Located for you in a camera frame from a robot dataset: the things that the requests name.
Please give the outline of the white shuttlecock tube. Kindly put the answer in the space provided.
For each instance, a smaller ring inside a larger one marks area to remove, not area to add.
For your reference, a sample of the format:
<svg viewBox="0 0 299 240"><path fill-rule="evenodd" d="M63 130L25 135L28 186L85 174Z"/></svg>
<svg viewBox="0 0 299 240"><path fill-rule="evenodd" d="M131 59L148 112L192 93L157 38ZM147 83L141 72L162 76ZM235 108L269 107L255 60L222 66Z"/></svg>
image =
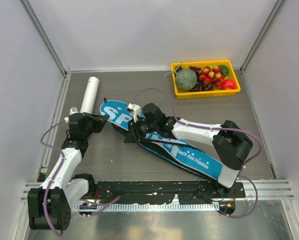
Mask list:
<svg viewBox="0 0 299 240"><path fill-rule="evenodd" d="M97 77L91 76L88 78L82 104L80 107L81 113L93 113L99 84L100 80Z"/></svg>

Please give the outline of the blue racket bag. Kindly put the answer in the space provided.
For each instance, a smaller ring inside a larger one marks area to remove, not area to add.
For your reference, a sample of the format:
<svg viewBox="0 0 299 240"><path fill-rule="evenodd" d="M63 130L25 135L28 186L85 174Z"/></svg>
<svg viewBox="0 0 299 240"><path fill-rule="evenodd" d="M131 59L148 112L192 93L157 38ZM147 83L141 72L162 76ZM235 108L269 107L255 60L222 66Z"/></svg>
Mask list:
<svg viewBox="0 0 299 240"><path fill-rule="evenodd" d="M118 100L107 100L99 107L102 115L108 115L108 121L113 128L123 136L129 129L128 121L133 114L128 111L128 104ZM205 179L217 180L223 164L207 155L204 151L195 148L186 140L163 138L156 132L146 134L148 142L138 142L137 145L153 155L172 165Z"/></svg>

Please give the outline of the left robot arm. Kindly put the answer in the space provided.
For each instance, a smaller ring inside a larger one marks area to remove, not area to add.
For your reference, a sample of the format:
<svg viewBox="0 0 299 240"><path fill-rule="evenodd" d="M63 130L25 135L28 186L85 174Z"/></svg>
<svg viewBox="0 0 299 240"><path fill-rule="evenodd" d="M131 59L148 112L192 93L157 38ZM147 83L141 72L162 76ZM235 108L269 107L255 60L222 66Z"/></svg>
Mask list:
<svg viewBox="0 0 299 240"><path fill-rule="evenodd" d="M62 236L69 227L75 204L82 197L91 199L96 195L92 177L85 175L71 180L71 176L88 149L90 135L100 133L109 118L109 115L74 112L61 121L69 127L66 139L61 148L51 147L60 156L45 181L27 194L32 230L52 230L57 236Z"/></svg>

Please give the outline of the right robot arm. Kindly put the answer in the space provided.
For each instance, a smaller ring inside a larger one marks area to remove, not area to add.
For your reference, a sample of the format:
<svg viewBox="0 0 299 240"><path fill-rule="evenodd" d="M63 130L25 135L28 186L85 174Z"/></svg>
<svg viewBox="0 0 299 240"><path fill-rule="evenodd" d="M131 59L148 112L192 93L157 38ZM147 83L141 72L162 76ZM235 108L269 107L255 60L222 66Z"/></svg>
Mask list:
<svg viewBox="0 0 299 240"><path fill-rule="evenodd" d="M132 113L128 122L125 143L145 141L147 134L156 132L165 139L190 140L213 146L224 167L217 177L216 193L227 197L234 191L234 182L239 176L252 147L252 141L232 121L223 124L190 122L176 116L166 116L158 106L149 103L144 107L128 104Z"/></svg>

